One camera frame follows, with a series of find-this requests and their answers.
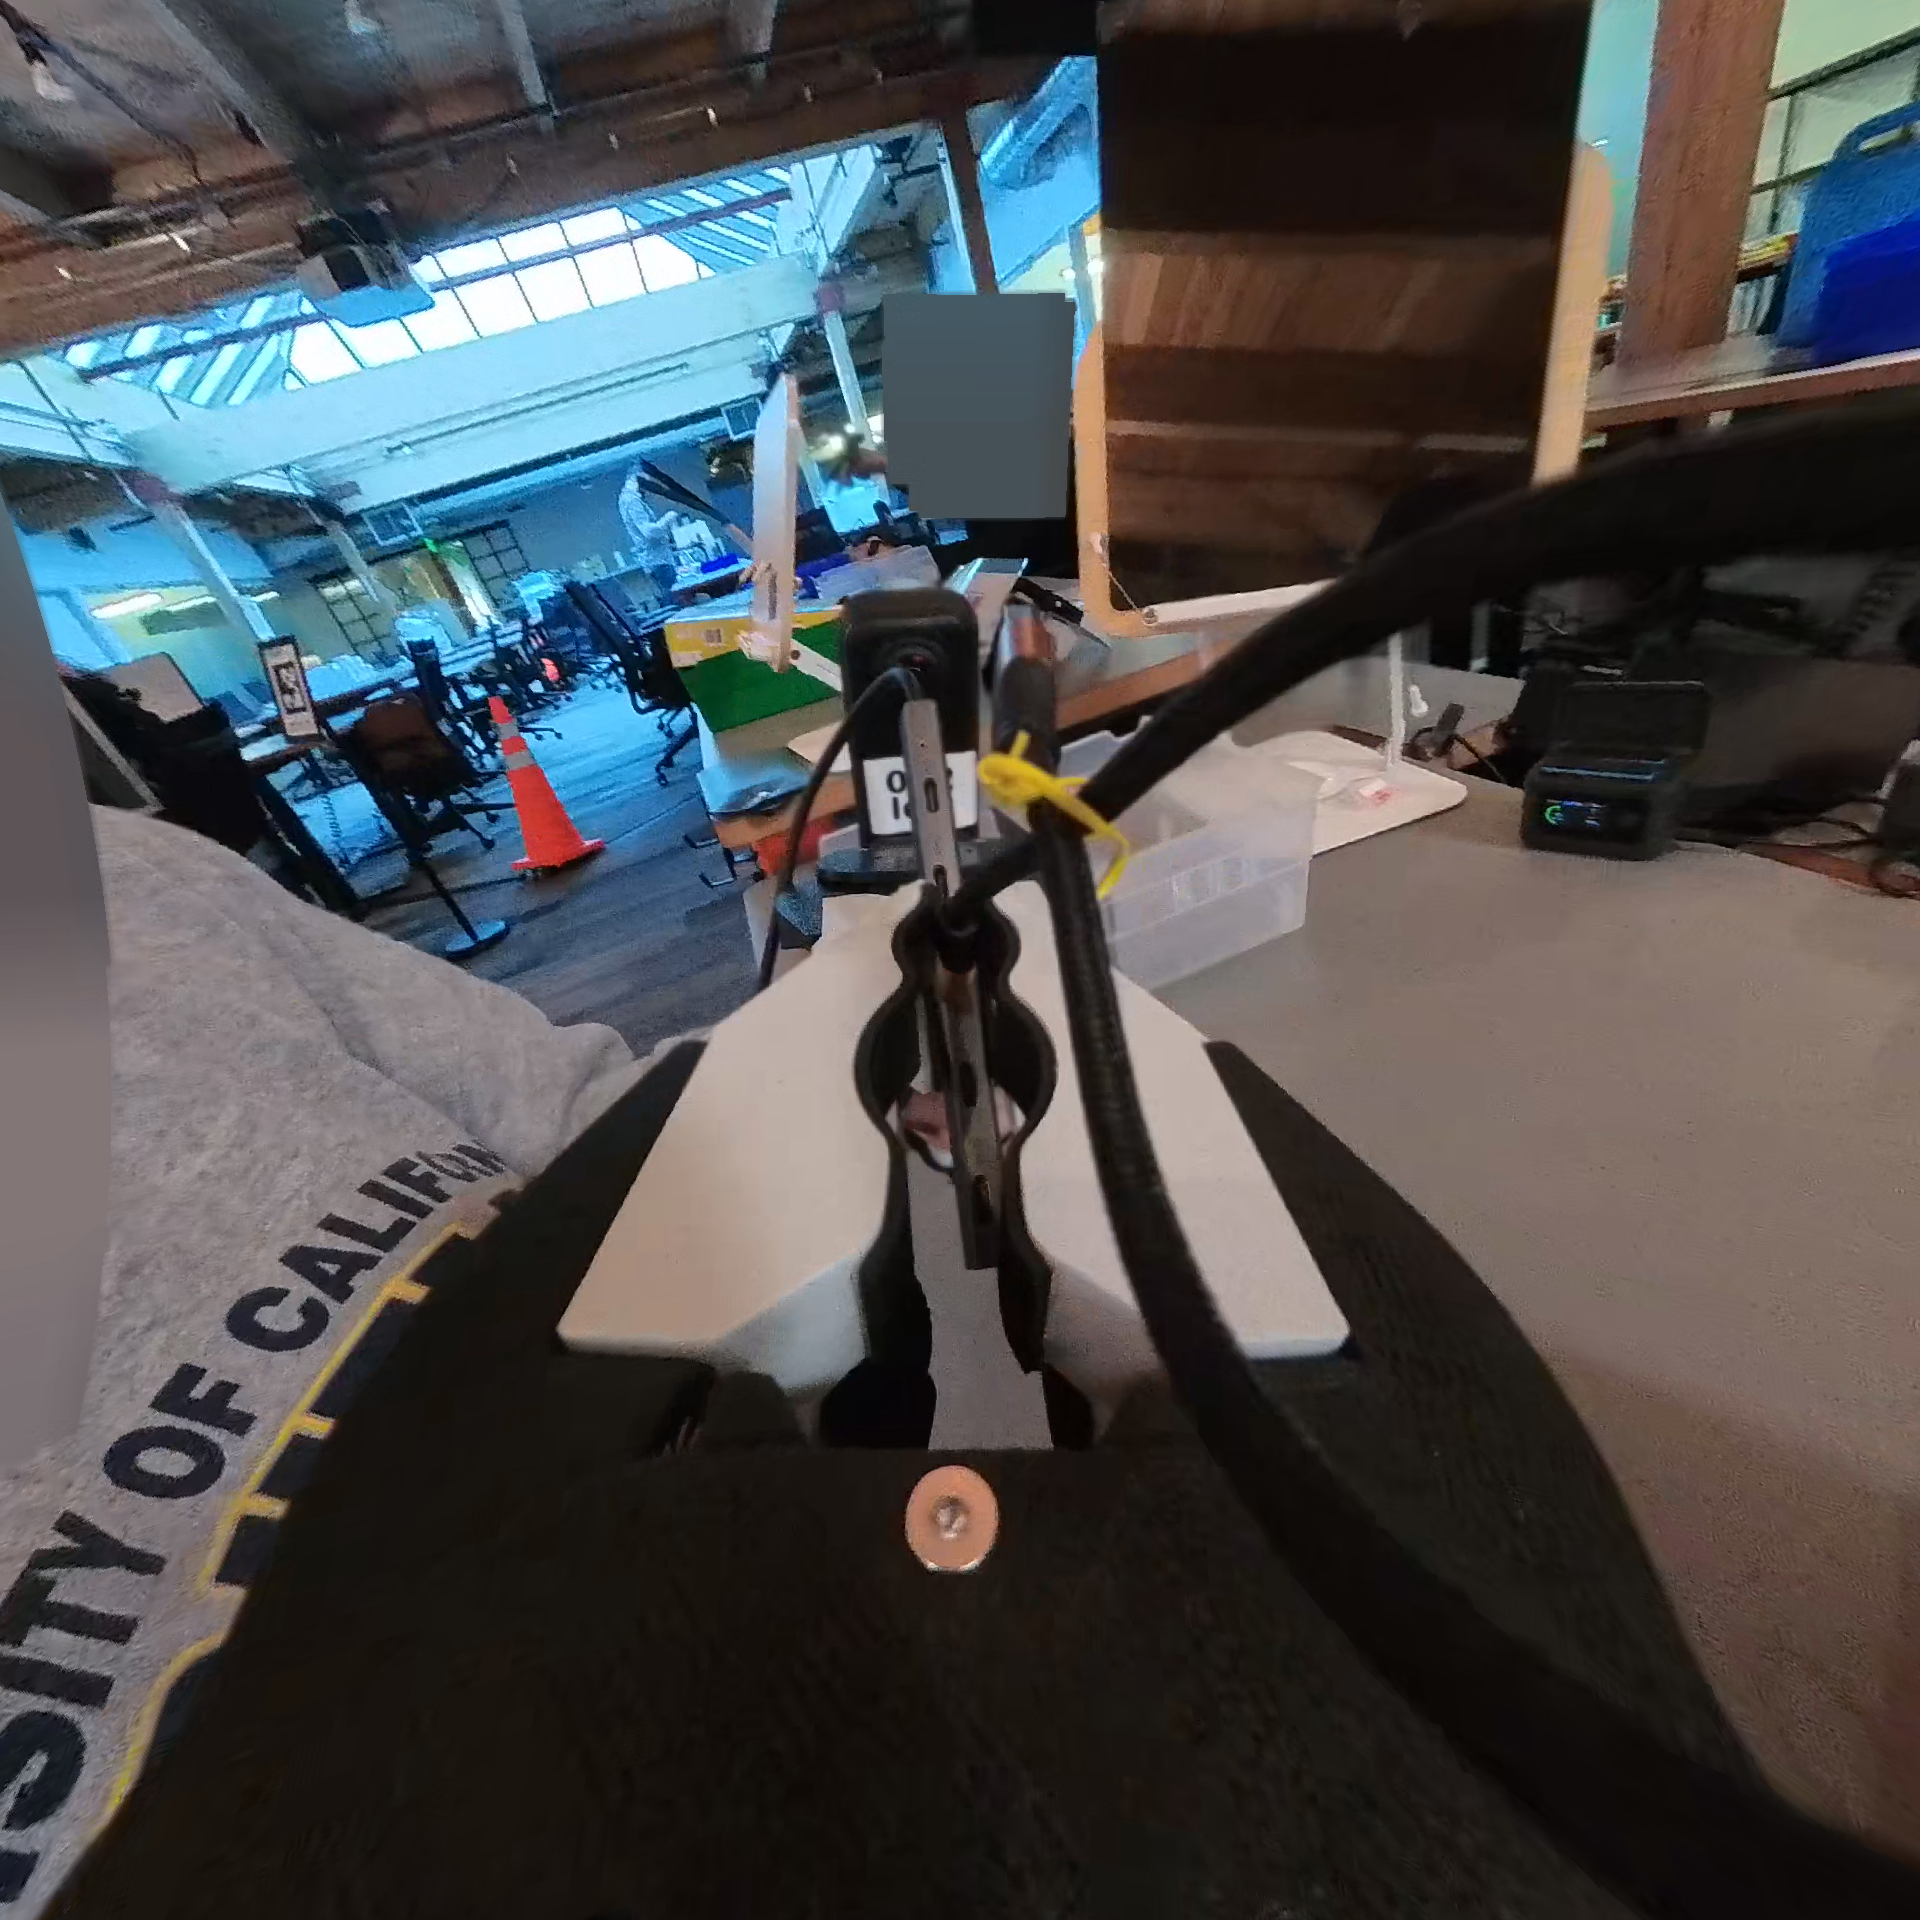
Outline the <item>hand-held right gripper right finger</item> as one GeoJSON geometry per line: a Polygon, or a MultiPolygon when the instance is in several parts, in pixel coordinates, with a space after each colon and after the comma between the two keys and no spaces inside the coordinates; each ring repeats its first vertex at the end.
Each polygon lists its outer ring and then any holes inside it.
{"type": "MultiPolygon", "coordinates": [[[[1015,1371],[1054,1371],[1075,1387],[1102,1428],[1161,1361],[1098,1183],[1044,896],[1018,886],[1000,912],[1014,954],[994,1040],[1007,1047],[994,1065],[1002,1214],[984,1329],[1004,1337],[1015,1371]]],[[[1160,1174],[1239,1353],[1334,1356],[1352,1323],[1204,1039],[1128,976],[1113,976],[1113,991],[1160,1174]]]]}

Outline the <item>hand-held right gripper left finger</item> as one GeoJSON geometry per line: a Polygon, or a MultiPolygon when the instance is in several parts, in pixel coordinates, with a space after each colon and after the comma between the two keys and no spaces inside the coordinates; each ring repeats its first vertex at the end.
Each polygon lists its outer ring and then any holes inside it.
{"type": "Polygon", "coordinates": [[[814,948],[720,1023],[560,1343],[763,1377],[833,1446],[926,1446],[931,1316],[890,1122],[918,1040],[902,961],[830,968],[814,948]]]}

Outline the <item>grey usb hub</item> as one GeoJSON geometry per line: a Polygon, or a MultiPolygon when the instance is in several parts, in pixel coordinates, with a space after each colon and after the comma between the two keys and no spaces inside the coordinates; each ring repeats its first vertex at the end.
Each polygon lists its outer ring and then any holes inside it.
{"type": "Polygon", "coordinates": [[[902,707],[902,750],[929,924],[921,1025],[929,1083],[943,1097],[959,1236],[970,1271],[1000,1265],[1002,1131],[990,1074],[986,1009],[977,972],[977,938],[960,922],[953,896],[962,857],[953,827],[943,711],[932,699],[902,707]]]}

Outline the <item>clear plastic bin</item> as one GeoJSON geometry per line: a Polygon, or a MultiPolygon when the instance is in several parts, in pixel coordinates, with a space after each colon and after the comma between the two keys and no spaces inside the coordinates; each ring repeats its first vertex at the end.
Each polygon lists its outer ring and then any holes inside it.
{"type": "Polygon", "coordinates": [[[1160,992],[1274,945],[1307,919],[1321,785],[1218,742],[1115,826],[1129,843],[1102,899],[1113,968],[1160,992]]]}

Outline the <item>yellow green cardboard box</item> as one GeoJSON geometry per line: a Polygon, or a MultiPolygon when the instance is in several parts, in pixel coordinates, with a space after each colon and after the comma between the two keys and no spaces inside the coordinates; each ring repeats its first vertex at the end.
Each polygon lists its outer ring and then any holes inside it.
{"type": "Polygon", "coordinates": [[[798,662],[774,670],[748,655],[748,603],[703,603],[673,616],[664,641],[679,679],[716,737],[766,719],[838,703],[844,618],[839,608],[803,607],[796,612],[798,662]]]}

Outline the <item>yellow zip tie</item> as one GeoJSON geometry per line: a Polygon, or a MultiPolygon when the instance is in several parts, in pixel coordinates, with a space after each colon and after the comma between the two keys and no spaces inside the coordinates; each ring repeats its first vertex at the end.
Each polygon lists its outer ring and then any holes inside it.
{"type": "Polygon", "coordinates": [[[986,753],[977,761],[977,785],[984,799],[1002,812],[1032,824],[1036,807],[1051,807],[1098,849],[1096,899],[1107,903],[1128,873],[1135,843],[1115,822],[1100,815],[1083,799],[1088,785],[1079,776],[1064,776],[1059,761],[1043,747],[1048,742],[1033,729],[1018,729],[1010,744],[986,753]]]}

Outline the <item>black office chair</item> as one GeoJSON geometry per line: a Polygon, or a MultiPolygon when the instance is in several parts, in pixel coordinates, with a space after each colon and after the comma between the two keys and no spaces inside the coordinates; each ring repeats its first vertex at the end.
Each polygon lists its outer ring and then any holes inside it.
{"type": "Polygon", "coordinates": [[[482,795],[486,776],[415,692],[387,692],[366,705],[334,739],[372,806],[394,827],[407,867],[454,919],[446,961],[465,964],[511,936],[505,922],[475,922],[435,865],[432,847],[466,832],[481,851],[496,851],[487,826],[496,807],[482,795]]]}
{"type": "Polygon", "coordinates": [[[640,719],[655,719],[664,731],[657,779],[671,785],[682,756],[698,742],[694,699],[665,642],[665,620],[643,612],[617,583],[566,580],[577,616],[602,651],[612,657],[630,703],[640,719]]]}

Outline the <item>orange traffic cone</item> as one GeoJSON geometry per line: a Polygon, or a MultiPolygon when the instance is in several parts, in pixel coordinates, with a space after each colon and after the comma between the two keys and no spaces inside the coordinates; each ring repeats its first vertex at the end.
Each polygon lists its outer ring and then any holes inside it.
{"type": "Polygon", "coordinates": [[[550,876],[602,857],[609,843],[588,840],[569,819],[559,791],[528,747],[513,710],[500,697],[490,695],[487,711],[522,832],[522,855],[513,868],[523,876],[550,876]]]}

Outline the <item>white rounded tray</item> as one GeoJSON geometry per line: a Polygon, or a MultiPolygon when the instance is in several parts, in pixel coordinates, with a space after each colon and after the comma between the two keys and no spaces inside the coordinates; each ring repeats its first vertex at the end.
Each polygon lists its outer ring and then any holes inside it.
{"type": "Polygon", "coordinates": [[[1313,790],[1313,857],[1425,824],[1467,799],[1467,785],[1451,772],[1323,728],[1228,745],[1248,772],[1281,777],[1299,795],[1313,790]]]}

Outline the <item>black power station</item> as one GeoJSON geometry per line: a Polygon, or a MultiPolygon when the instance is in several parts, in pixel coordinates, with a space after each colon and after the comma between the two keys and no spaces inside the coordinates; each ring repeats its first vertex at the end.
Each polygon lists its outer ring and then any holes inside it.
{"type": "Polygon", "coordinates": [[[1676,847],[1710,722],[1713,692],[1696,679],[1568,687],[1520,790],[1523,847],[1663,857],[1676,847]]]}

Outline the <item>small printed tag sign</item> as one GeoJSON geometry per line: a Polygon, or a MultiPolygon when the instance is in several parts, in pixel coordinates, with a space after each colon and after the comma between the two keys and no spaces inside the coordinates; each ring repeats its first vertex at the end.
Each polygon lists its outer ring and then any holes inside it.
{"type": "Polygon", "coordinates": [[[327,726],[307,676],[299,641],[282,636],[256,641],[256,658],[278,710],[279,731],[291,744],[323,742],[327,726]]]}

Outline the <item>wood-framed dark screen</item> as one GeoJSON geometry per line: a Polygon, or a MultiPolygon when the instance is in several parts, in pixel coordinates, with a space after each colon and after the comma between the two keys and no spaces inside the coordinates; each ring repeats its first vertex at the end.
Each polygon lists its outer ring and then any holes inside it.
{"type": "Polygon", "coordinates": [[[1279,612],[1578,466],[1615,228],[1594,7],[1100,11],[1100,321],[1072,395],[1100,631],[1279,612]]]}

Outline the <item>ceiling projector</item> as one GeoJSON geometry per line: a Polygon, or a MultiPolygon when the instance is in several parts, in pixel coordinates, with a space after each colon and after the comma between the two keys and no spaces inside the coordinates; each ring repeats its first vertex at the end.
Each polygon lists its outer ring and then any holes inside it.
{"type": "Polygon", "coordinates": [[[326,321],[370,329],[431,313],[432,294],[376,208],[329,211],[295,226],[295,287],[326,321]]]}

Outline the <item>wooden desk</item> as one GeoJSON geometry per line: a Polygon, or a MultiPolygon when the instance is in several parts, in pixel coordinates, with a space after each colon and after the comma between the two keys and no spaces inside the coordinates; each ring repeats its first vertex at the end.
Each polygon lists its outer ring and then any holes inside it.
{"type": "Polygon", "coordinates": [[[1707,420],[1715,416],[1809,410],[1919,386],[1919,351],[1867,354],[1816,367],[1802,352],[1777,352],[1767,339],[1736,339],[1663,363],[1638,361],[1596,372],[1586,433],[1707,420]]]}

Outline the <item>blue plastic bin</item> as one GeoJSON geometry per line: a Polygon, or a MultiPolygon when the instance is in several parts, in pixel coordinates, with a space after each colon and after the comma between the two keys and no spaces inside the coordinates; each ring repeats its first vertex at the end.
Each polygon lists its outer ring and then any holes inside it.
{"type": "Polygon", "coordinates": [[[1919,217],[1828,255],[1809,356],[1817,369],[1919,347],[1919,217]]]}

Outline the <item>light blue crate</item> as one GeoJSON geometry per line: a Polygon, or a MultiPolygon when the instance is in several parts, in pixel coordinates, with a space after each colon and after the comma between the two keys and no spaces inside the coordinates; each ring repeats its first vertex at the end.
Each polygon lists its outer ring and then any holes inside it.
{"type": "Polygon", "coordinates": [[[1858,238],[1919,217],[1919,104],[1851,128],[1809,188],[1772,343],[1810,347],[1832,257],[1858,238]]]}

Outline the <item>wooden post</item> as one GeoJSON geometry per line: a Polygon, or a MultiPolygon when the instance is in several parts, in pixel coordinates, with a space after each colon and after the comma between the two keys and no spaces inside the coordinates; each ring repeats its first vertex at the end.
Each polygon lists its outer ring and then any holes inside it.
{"type": "Polygon", "coordinates": [[[1616,370],[1724,340],[1786,3],[1663,3],[1616,370]]]}

